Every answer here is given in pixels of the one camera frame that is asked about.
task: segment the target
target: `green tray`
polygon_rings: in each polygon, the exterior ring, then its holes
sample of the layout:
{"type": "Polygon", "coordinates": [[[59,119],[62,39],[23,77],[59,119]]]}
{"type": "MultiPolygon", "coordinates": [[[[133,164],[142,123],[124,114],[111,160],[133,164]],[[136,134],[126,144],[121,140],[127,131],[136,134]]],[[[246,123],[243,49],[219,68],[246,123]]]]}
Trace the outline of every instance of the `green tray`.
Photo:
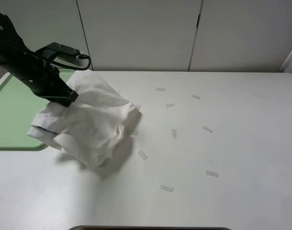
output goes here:
{"type": "MultiPolygon", "coordinates": [[[[73,70],[60,69],[60,77],[67,81],[73,70]]],[[[36,97],[14,76],[0,86],[0,150],[38,150],[41,141],[26,135],[35,115],[48,101],[36,97]]]]}

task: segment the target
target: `white paper scrap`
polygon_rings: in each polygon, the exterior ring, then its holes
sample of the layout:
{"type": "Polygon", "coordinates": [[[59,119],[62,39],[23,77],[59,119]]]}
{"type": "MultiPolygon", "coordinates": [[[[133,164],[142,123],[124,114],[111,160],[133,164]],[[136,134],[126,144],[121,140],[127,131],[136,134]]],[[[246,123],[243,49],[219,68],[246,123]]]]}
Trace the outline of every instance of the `white paper scrap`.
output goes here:
{"type": "Polygon", "coordinates": [[[171,188],[171,187],[167,187],[165,185],[161,185],[161,189],[165,190],[165,191],[168,191],[168,192],[173,192],[174,188],[171,188]]]}
{"type": "Polygon", "coordinates": [[[200,99],[201,97],[196,96],[196,95],[192,95],[192,97],[196,98],[196,99],[200,99]]]}
{"type": "Polygon", "coordinates": [[[171,131],[173,133],[173,137],[176,138],[176,129],[172,129],[171,131]]]}
{"type": "Polygon", "coordinates": [[[171,106],[174,106],[175,104],[166,104],[166,108],[169,108],[171,106]]]}
{"type": "Polygon", "coordinates": [[[128,131],[129,135],[138,135],[138,131],[128,131]]]}
{"type": "Polygon", "coordinates": [[[209,171],[209,170],[207,170],[206,175],[209,175],[209,176],[216,176],[216,177],[218,177],[218,173],[211,172],[211,171],[209,171]]]}
{"type": "Polygon", "coordinates": [[[146,155],[146,153],[144,152],[144,150],[140,150],[138,152],[138,154],[141,156],[141,158],[143,158],[144,160],[145,159],[148,159],[148,156],[146,155]]]}
{"type": "Polygon", "coordinates": [[[208,127],[203,127],[203,129],[205,129],[205,130],[207,130],[207,131],[209,131],[210,133],[212,133],[213,132],[213,130],[211,130],[211,129],[209,129],[208,127]]]}

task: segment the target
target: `white cloth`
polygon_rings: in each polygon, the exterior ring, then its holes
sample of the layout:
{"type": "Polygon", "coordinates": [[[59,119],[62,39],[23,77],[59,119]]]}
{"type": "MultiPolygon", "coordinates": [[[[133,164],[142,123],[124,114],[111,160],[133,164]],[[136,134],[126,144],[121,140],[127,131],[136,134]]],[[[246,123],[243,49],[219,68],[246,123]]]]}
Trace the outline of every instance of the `white cloth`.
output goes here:
{"type": "Polygon", "coordinates": [[[91,70],[76,71],[67,84],[79,94],[76,101],[69,107],[48,103],[27,135],[94,169],[113,157],[115,145],[138,109],[91,70]]]}

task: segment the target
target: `white tabletop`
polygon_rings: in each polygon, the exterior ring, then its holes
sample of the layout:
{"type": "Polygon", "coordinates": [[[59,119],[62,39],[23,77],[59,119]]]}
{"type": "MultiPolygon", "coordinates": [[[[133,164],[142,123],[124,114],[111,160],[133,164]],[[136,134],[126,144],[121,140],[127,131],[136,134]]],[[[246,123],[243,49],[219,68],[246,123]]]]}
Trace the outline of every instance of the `white tabletop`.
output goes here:
{"type": "Polygon", "coordinates": [[[0,151],[0,230],[292,230],[291,74],[98,73],[141,105],[138,136],[95,172],[52,148],[0,151]]]}

